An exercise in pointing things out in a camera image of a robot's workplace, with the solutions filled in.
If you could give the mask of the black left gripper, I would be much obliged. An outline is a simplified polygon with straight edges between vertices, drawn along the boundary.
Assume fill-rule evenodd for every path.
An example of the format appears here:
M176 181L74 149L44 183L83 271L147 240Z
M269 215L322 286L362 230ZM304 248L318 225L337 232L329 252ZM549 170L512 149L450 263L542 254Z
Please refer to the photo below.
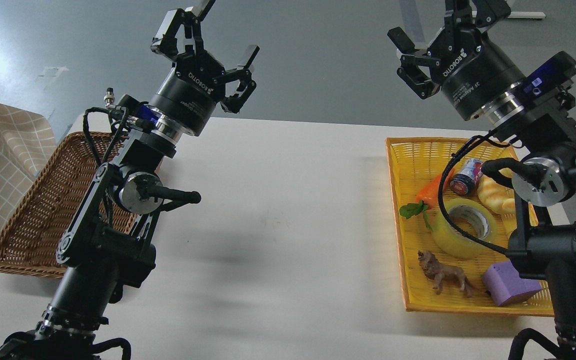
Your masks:
M214 0L201 0L197 6L169 10L151 39L150 51L175 63L149 105L192 136L201 134L218 102L224 112L237 114L257 87L252 75L258 45L249 45L237 66L229 70L211 53L204 52L201 23L214 4ZM184 38L193 43L178 58L177 35L181 28ZM237 88L226 96L226 84L233 82L238 82Z

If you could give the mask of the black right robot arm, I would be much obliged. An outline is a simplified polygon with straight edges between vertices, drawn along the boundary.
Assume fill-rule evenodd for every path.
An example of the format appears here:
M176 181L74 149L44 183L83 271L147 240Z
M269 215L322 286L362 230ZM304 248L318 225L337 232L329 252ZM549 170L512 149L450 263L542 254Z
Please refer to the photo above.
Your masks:
M576 60L560 51L523 74L488 34L511 13L505 0L446 0L443 25L426 48L401 27L387 35L399 52L398 77L419 98L441 92L465 121L482 118L492 125L451 155L441 183L485 142L526 149L521 160L483 165L516 199L508 245L485 247L511 260L522 278L547 282L557 341L524 329L514 337L509 358L521 360L534 341L556 360L576 360L576 121L569 115L576 105L570 93Z

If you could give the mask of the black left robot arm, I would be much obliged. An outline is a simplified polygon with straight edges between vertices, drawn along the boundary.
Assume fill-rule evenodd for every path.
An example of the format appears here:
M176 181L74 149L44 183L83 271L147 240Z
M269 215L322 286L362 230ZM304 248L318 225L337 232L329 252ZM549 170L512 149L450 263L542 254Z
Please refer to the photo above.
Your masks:
M9 335L0 360L98 360L114 348L131 358L125 338L95 342L96 331L108 324L106 306L121 300L124 286L141 287L155 268L152 239L160 214L201 202L196 191L164 186L156 168L174 157L181 135L201 134L217 105L236 114L257 86L258 46L229 70L206 50L201 24L213 5L202 0L166 13L150 48L169 59L171 69L150 101L124 95L115 102L108 88L105 107L84 112L106 114L112 139L99 155L84 121L97 169L55 251L67 269L41 321Z

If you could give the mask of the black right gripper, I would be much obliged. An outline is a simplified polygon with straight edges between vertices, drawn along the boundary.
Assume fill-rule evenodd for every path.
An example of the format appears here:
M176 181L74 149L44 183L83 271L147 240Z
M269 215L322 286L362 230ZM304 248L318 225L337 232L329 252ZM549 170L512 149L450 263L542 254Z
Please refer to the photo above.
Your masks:
M398 77L422 100L440 90L461 118L470 121L481 107L525 77L479 30L510 14L505 0L446 0L445 27L429 46L431 55L416 48L402 27L391 28L387 36L400 52ZM430 76L421 67L430 69Z

